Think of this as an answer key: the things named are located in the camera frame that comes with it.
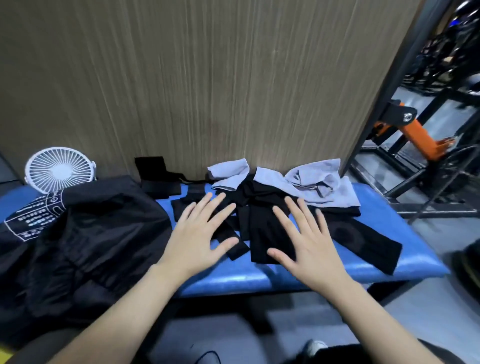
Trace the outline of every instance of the blue padded bench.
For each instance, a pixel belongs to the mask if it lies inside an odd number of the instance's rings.
[[[361,216],[357,219],[388,238],[403,244],[402,254],[394,275],[388,276],[358,258],[345,247],[335,243],[345,268],[353,279],[360,283],[375,283],[370,286],[369,292],[377,300],[383,300],[406,283],[419,282],[429,277],[442,277],[449,273],[448,268],[439,260],[433,250],[380,195],[366,184],[354,183],[353,186],[361,203]],[[187,189],[187,185],[182,185],[181,195],[158,200],[158,203],[170,216],[173,226],[175,221],[170,201],[185,196]],[[205,185],[205,192],[210,191],[212,191],[211,185]],[[0,197],[0,221],[37,196],[38,192],[33,188],[21,186]],[[212,242],[212,247],[217,245],[217,241]],[[224,257],[211,269],[192,277],[180,288],[178,297],[303,291],[306,289],[282,266],[252,263],[250,253],[247,253],[235,261]]]

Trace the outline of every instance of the wooden wall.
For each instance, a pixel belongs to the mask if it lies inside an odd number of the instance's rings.
[[[100,177],[133,158],[202,177],[350,154],[420,0],[3,0],[0,153]]]

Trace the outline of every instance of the finger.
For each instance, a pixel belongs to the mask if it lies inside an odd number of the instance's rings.
[[[220,202],[223,201],[225,196],[226,194],[222,192],[217,197],[215,197],[212,201],[206,204],[205,208],[201,211],[199,218],[207,222],[210,216],[213,214],[213,211],[215,211],[216,207],[220,204]]]
[[[231,248],[233,248],[238,242],[239,239],[236,237],[228,238],[222,241],[220,245],[213,250],[215,262],[217,262],[221,257],[223,257],[223,255]]]
[[[200,215],[200,213],[202,212],[202,210],[204,209],[205,205],[208,204],[208,201],[210,201],[210,199],[212,198],[212,193],[209,192],[207,193],[201,200],[199,203],[197,203],[197,206],[195,206],[195,208],[193,209],[193,211],[191,212],[190,214],[190,218],[196,218],[198,215]]]
[[[275,248],[270,248],[267,250],[267,254],[283,265],[290,273],[294,274],[293,271],[295,271],[297,263],[291,260],[284,252]]]
[[[307,219],[305,218],[305,215],[303,214],[302,210],[299,209],[297,204],[293,202],[291,197],[289,196],[285,197],[285,202],[287,203],[288,209],[290,210],[295,221],[297,222],[300,232],[301,233],[312,232],[312,230],[310,229],[310,226],[308,225]]]
[[[235,207],[237,207],[236,204],[230,204],[210,219],[207,225],[209,229],[212,231],[212,234],[215,230],[218,229],[218,227],[222,224],[222,222],[224,222],[225,219],[230,216],[233,210],[235,210]]]
[[[319,233],[320,229],[318,228],[317,220],[315,220],[312,213],[308,209],[308,206],[305,203],[305,200],[303,198],[299,198],[297,200],[297,202],[300,206],[300,210],[303,212],[303,215],[307,219],[307,222],[308,222],[308,225],[310,226],[310,229],[315,233]]]
[[[328,226],[327,226],[327,221],[325,220],[325,216],[322,214],[319,208],[315,209],[315,213],[317,214],[320,231],[322,232],[323,235],[330,237],[330,232],[328,231]]]
[[[181,213],[180,219],[177,221],[177,224],[184,222],[188,218],[188,216],[190,215],[190,213],[192,212],[192,210],[195,208],[196,205],[197,205],[196,202],[192,202],[191,204],[189,204]]]
[[[290,220],[278,206],[273,206],[273,213],[287,232],[287,235],[290,240],[292,240],[293,245],[300,243],[302,236],[297,227],[293,224],[292,220]]]

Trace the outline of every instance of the left hand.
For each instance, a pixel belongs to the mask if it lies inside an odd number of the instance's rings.
[[[210,219],[225,194],[210,201],[211,198],[209,192],[199,203],[193,202],[185,208],[158,261],[158,265],[168,267],[179,279],[187,280],[211,267],[239,242],[238,238],[228,238],[216,249],[210,249],[213,233],[235,209],[235,204],[230,204]]]

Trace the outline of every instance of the fan grille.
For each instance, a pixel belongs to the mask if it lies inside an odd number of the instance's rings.
[[[94,163],[77,150],[48,148],[30,158],[25,167],[25,176],[32,187],[47,194],[92,181],[93,166]]]

